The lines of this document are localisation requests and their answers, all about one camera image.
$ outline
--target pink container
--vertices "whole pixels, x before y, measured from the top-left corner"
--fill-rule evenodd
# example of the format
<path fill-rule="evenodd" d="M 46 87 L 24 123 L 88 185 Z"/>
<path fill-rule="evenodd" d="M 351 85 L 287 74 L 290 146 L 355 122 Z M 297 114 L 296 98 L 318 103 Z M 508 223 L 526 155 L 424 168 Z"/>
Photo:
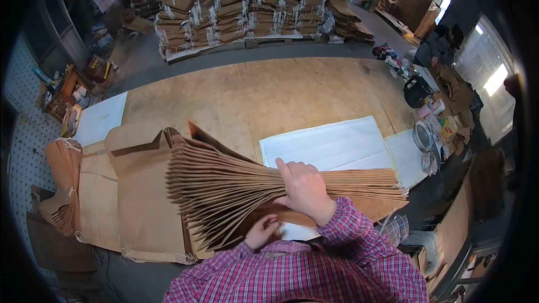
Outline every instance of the pink container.
<path fill-rule="evenodd" d="M 427 116 L 428 113 L 431 111 L 431 109 L 428 107 L 428 105 L 429 105 L 429 103 L 426 103 L 424 106 L 419 108 L 419 110 L 417 111 L 418 115 L 421 118 L 424 118 L 425 116 Z"/>

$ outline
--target white paper sheet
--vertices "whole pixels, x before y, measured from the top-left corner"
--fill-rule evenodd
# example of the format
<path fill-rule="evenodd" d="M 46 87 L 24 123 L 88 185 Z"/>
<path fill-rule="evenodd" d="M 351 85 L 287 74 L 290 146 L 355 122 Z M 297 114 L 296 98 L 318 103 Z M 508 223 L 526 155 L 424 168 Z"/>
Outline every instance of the white paper sheet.
<path fill-rule="evenodd" d="M 405 188 L 412 188 L 428 174 L 421 169 L 421 150 L 415 145 L 412 130 L 405 130 L 385 138 L 395 164 L 395 171 Z"/>
<path fill-rule="evenodd" d="M 279 226 L 282 240 L 303 240 L 307 241 L 319 237 L 316 228 L 300 226 L 289 222 L 283 222 Z"/>
<path fill-rule="evenodd" d="M 273 168 L 277 157 L 320 171 L 392 167 L 373 116 L 287 132 L 259 144 L 264 165 Z"/>
<path fill-rule="evenodd" d="M 108 132 L 122 124 L 127 91 L 83 110 L 73 139 L 82 147 L 102 141 Z"/>

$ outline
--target pink plaid shirt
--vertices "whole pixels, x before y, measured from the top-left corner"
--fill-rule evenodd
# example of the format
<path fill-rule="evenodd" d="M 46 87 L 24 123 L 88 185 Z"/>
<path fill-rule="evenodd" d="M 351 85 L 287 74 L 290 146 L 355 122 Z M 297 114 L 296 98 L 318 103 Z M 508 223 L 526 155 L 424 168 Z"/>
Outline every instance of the pink plaid shirt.
<path fill-rule="evenodd" d="M 172 280 L 163 302 L 428 302 L 425 279 L 410 256 L 380 236 L 350 199 L 319 227 L 325 252 L 283 253 L 276 241 L 254 253 L 245 242 Z"/>

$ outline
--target shirt sleeve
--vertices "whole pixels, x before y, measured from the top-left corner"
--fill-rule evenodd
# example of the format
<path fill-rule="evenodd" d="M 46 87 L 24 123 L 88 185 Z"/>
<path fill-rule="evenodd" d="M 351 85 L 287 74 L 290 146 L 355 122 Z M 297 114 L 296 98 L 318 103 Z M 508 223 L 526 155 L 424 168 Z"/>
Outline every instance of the shirt sleeve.
<path fill-rule="evenodd" d="M 431 55 L 438 58 L 441 56 L 441 53 L 438 51 L 438 47 L 437 47 L 439 38 L 440 36 L 438 35 L 438 33 L 434 31 L 427 38 L 427 43 L 428 43 L 428 46 L 430 47 Z"/>
<path fill-rule="evenodd" d="M 231 250 L 215 253 L 212 258 L 184 271 L 179 277 L 172 280 L 163 302 L 198 302 L 199 290 L 215 274 L 253 254 L 254 251 L 245 242 L 240 243 Z"/>
<path fill-rule="evenodd" d="M 325 243 L 351 259 L 367 274 L 403 301 L 428 302 L 427 284 L 410 256 L 393 247 L 387 236 L 358 211 L 348 198 L 336 200 L 337 210 L 318 228 Z"/>

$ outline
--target pallet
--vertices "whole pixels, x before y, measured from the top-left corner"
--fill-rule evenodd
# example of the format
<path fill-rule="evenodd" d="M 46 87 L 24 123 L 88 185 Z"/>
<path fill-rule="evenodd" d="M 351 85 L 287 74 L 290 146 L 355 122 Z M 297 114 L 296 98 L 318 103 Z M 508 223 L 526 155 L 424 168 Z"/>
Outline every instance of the pallet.
<path fill-rule="evenodd" d="M 393 17 L 388 12 L 376 9 L 376 14 L 381 17 L 389 26 L 391 26 L 397 33 L 406 38 L 414 38 L 414 32 L 412 32 L 408 26 L 402 26 L 399 24 L 399 20 Z"/>
<path fill-rule="evenodd" d="M 177 58 L 173 58 L 167 61 L 167 64 L 174 64 L 180 61 L 184 61 L 193 57 L 206 54 L 220 53 L 223 51 L 237 51 L 239 49 L 254 49 L 262 47 L 274 47 L 274 46 L 283 46 L 291 44 L 314 44 L 314 43 L 328 43 L 329 37 L 323 35 L 320 38 L 313 37 L 303 37 L 303 38 L 256 38 L 246 40 L 245 42 L 236 42 L 230 44 L 224 44 L 217 47 L 202 49 L 198 52 L 193 52 L 191 54 L 186 54 Z"/>

